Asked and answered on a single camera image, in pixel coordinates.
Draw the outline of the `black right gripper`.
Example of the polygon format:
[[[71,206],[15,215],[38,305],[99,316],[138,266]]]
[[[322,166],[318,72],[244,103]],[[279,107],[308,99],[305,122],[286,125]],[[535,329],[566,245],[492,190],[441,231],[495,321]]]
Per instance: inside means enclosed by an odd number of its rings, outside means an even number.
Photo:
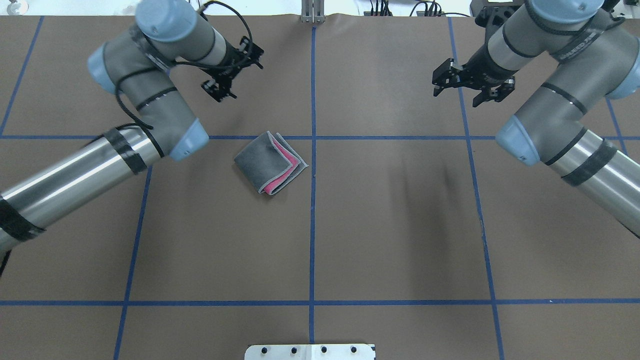
[[[445,89],[466,87],[480,91],[473,98],[472,107],[494,101],[500,103],[515,90],[515,71],[496,63],[489,46],[483,44],[462,67],[454,58],[446,59],[432,73],[433,96]]]

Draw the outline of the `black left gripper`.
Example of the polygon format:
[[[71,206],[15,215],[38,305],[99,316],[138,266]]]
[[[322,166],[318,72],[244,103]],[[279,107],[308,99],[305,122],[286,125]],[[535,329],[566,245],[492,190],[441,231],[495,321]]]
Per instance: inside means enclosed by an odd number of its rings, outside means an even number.
[[[233,79],[244,68],[255,65],[259,69],[264,69],[260,58],[265,54],[265,51],[256,45],[251,38],[243,36],[238,47],[233,47],[228,42],[226,45],[226,55],[220,64],[215,65],[216,69],[212,71],[212,79],[201,83],[202,90],[218,103],[221,103],[226,97],[234,100],[238,98],[232,91]]]

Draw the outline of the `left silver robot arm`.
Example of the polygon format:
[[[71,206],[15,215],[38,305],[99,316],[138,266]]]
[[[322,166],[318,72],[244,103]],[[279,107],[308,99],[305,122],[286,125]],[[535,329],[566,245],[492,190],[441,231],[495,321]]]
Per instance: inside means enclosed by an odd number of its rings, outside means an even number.
[[[85,141],[78,150],[1,192],[1,253],[43,235],[49,227],[110,189],[146,173],[163,158],[180,161],[210,135],[170,78],[176,67],[203,71],[201,88],[214,101],[235,98],[233,80],[261,67],[265,54],[238,10],[246,34],[233,45],[208,20],[209,0],[142,0],[121,34],[87,57],[87,73],[119,110],[109,128],[92,134],[10,134],[2,140]]]

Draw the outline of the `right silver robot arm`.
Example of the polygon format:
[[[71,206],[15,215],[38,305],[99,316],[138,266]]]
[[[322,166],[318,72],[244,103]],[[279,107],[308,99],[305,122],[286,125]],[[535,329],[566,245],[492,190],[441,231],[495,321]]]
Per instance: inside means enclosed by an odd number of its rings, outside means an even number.
[[[517,0],[483,4],[475,15],[484,43],[465,64],[449,58],[433,71],[434,96],[465,87],[478,91],[473,107],[499,103],[514,91],[516,73],[548,53],[557,68],[496,142],[526,166],[546,164],[638,236],[639,165],[581,119],[600,100],[639,88],[639,38],[603,0]]]

